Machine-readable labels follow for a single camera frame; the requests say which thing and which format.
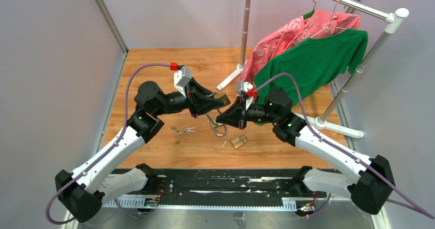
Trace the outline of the small brass padlock with key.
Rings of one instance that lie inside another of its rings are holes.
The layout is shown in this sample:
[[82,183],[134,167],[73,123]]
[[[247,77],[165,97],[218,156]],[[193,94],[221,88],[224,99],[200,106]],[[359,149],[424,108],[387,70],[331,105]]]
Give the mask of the small brass padlock with key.
[[[228,97],[225,93],[214,93],[212,95],[212,97],[216,100],[222,101],[225,105],[226,105],[226,102],[228,101]],[[211,128],[213,128],[214,130],[216,130],[216,128],[218,128],[218,127],[226,128],[225,124],[217,123],[208,113],[205,114],[205,116],[207,117],[207,119],[211,125]]]

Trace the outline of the large brass padlock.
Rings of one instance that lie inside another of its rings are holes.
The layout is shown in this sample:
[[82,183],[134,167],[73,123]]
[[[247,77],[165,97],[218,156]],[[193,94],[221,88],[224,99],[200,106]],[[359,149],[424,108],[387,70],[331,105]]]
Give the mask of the large brass padlock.
[[235,149],[242,147],[246,142],[247,142],[247,137],[245,135],[238,135],[230,139],[230,143]]

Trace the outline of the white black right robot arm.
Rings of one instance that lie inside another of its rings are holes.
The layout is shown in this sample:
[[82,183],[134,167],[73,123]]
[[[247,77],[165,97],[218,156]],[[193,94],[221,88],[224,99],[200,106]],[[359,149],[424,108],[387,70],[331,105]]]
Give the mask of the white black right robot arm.
[[359,209],[379,213],[393,189],[394,178],[389,161],[377,155],[371,158],[325,136],[291,110],[292,100],[281,88],[269,91],[265,104],[246,107],[238,96],[235,103],[217,116],[216,121],[244,129],[247,122],[271,123],[282,142],[304,149],[332,165],[337,172],[303,166],[291,179],[291,188],[300,197],[325,192],[350,199]]

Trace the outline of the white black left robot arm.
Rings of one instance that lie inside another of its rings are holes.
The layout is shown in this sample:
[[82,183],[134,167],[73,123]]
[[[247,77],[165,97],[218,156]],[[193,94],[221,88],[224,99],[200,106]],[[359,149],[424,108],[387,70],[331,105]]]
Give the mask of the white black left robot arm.
[[55,198],[72,214],[73,220],[87,222],[103,205],[129,192],[140,190],[150,195],[156,191],[157,174],[146,164],[139,164],[114,179],[108,176],[157,135],[164,126],[160,115],[187,109],[196,118],[229,104],[225,93],[206,89],[193,78],[175,86],[175,92],[164,93],[156,82],[143,82],[134,97],[134,113],[124,120],[111,142],[73,171],[63,169],[56,174]]

